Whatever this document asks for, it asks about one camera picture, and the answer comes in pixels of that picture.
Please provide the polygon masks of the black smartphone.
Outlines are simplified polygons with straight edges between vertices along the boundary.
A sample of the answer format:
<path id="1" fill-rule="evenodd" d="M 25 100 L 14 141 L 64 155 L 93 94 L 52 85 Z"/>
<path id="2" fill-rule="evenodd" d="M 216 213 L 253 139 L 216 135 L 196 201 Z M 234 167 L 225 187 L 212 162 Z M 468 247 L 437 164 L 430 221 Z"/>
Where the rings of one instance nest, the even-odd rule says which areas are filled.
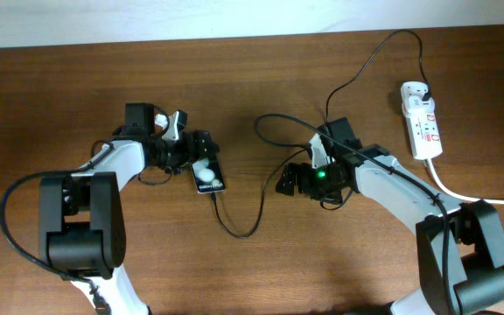
<path id="1" fill-rule="evenodd" d="M 217 193 L 227 186 L 217 159 L 202 158 L 192 164 L 192 175 L 198 193 Z"/>

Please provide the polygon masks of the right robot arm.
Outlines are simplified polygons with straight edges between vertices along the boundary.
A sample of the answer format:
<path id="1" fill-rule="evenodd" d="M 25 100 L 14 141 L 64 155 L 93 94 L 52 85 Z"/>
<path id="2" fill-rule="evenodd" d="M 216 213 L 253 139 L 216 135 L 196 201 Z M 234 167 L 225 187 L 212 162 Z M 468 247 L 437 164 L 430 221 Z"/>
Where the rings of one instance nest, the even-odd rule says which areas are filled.
<path id="1" fill-rule="evenodd" d="M 362 145 L 346 118 L 317 127 L 305 148 L 311 162 L 286 165 L 278 193 L 337 206 L 349 189 L 416 237 L 419 287 L 383 313 L 476 314 L 504 301 L 504 229 L 492 204 L 442 194 L 381 146 Z"/>

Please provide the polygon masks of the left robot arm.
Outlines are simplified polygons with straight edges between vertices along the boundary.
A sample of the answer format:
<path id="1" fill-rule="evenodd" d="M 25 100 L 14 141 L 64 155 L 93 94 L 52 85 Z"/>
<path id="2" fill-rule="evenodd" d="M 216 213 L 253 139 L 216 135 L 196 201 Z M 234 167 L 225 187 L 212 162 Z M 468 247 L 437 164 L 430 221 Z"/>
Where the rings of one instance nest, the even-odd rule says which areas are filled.
<path id="1" fill-rule="evenodd" d="M 149 314 L 123 265 L 121 190 L 146 168 L 173 175 L 219 146 L 209 132 L 185 130 L 187 114 L 145 102 L 125 107 L 125 123 L 79 171 L 40 182 L 39 255 L 80 290 L 98 314 Z"/>

